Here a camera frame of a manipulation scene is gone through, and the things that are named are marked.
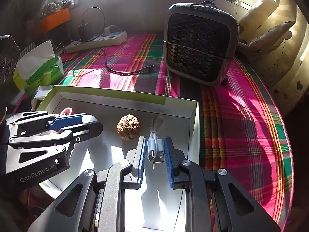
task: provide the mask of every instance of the walnut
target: walnut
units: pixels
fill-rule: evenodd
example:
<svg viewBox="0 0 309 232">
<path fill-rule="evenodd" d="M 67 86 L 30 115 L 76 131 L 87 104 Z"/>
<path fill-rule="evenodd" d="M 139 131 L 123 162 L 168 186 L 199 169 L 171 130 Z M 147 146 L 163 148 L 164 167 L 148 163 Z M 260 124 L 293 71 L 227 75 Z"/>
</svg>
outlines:
<svg viewBox="0 0 309 232">
<path fill-rule="evenodd" d="M 138 119 L 131 115 L 125 115 L 117 124 L 117 133 L 123 140 L 131 140 L 138 137 L 140 132 Z"/>
</svg>

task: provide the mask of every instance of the white power strip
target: white power strip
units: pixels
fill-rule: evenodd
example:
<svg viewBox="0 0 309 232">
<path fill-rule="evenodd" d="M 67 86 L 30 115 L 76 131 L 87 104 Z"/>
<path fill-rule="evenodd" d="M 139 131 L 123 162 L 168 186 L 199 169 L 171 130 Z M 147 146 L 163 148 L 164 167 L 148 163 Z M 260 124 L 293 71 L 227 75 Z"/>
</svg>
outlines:
<svg viewBox="0 0 309 232">
<path fill-rule="evenodd" d="M 86 43 L 74 41 L 73 43 L 65 47 L 65 51 L 66 53 L 71 53 L 111 45 L 120 45 L 126 40 L 127 40 L 127 32 L 115 32 L 108 36 L 100 36 L 97 39 Z"/>
</svg>

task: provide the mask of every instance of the tablecloth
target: tablecloth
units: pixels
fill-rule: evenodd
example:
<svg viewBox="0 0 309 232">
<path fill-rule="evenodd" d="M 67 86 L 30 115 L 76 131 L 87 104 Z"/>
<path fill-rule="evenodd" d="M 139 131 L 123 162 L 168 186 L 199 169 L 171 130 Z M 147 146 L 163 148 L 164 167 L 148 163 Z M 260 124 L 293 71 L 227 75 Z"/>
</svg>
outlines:
<svg viewBox="0 0 309 232">
<path fill-rule="evenodd" d="M 282 117 L 266 86 L 245 60 L 237 57 L 225 86 L 207 87 L 166 69 L 163 37 L 129 34 L 119 46 L 106 47 L 110 68 L 151 73 L 120 76 L 104 66 L 101 50 L 63 54 L 61 85 L 113 88 L 199 101 L 200 159 L 208 170 L 227 169 L 283 230 L 294 189 L 292 151 Z"/>
</svg>

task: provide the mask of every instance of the yellow curtain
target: yellow curtain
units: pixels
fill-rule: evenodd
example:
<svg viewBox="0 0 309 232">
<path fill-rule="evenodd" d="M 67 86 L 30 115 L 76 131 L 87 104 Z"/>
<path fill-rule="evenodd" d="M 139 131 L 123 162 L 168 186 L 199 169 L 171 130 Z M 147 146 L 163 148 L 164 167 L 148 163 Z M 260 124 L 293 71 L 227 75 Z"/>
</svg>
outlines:
<svg viewBox="0 0 309 232">
<path fill-rule="evenodd" d="M 243 29 L 239 39 L 249 43 L 286 21 L 296 21 L 290 28 L 292 37 L 269 54 L 250 60 L 283 116 L 293 109 L 309 86 L 308 23 L 294 0 L 260 0 L 239 22 Z"/>
</svg>

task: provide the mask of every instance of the blue textured pad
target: blue textured pad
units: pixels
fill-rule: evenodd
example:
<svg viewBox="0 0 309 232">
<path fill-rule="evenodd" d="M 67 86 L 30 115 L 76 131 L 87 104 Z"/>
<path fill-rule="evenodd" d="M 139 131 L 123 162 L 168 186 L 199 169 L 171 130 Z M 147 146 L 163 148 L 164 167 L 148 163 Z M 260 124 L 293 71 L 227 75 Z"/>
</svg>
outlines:
<svg viewBox="0 0 309 232">
<path fill-rule="evenodd" d="M 65 118 L 56 118 L 52 124 L 49 125 L 51 130 L 55 130 L 59 132 L 59 130 L 63 127 L 71 126 L 71 125 L 78 125 L 82 124 L 82 118 L 84 115 L 79 116 L 67 116 Z"/>
<path fill-rule="evenodd" d="M 144 142 L 143 142 L 141 159 L 138 165 L 138 188 L 141 188 L 141 184 L 143 183 L 145 157 L 146 157 L 146 139 L 144 139 Z"/>
<path fill-rule="evenodd" d="M 169 182 L 171 188 L 173 188 L 173 186 L 174 186 L 173 165 L 172 165 L 170 150 L 168 148 L 166 138 L 164 139 L 164 159 L 165 159 L 165 163 L 166 163 L 168 182 Z"/>
</svg>

